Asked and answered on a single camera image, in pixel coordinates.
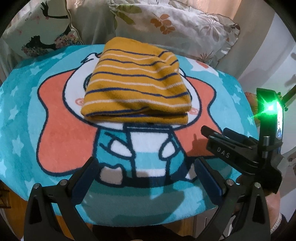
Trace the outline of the person's right hand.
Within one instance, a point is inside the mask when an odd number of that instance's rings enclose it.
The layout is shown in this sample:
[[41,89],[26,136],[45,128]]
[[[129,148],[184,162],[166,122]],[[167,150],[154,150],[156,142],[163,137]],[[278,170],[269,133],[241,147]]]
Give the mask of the person's right hand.
[[265,197],[269,214],[270,228],[273,228],[280,215],[280,192]]

